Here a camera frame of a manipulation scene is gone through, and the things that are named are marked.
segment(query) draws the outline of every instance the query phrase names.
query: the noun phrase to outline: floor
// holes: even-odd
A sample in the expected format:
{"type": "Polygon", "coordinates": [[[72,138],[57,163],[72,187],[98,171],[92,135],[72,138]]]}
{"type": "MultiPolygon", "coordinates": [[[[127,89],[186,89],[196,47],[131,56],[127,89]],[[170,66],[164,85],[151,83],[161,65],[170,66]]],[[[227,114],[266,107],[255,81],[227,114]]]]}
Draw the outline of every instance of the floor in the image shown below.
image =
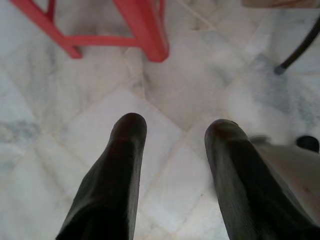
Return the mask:
{"type": "MultiPolygon", "coordinates": [[[[58,1],[64,33],[130,36],[111,1],[76,2],[58,1]]],[[[319,14],[168,0],[163,63],[126,47],[85,47],[84,58],[72,60],[0,1],[0,239],[54,239],[82,177],[128,112],[148,126],[134,239],[228,239],[205,130],[227,118],[275,144],[301,134],[320,139],[320,37],[286,74],[273,74],[319,14]]]]}

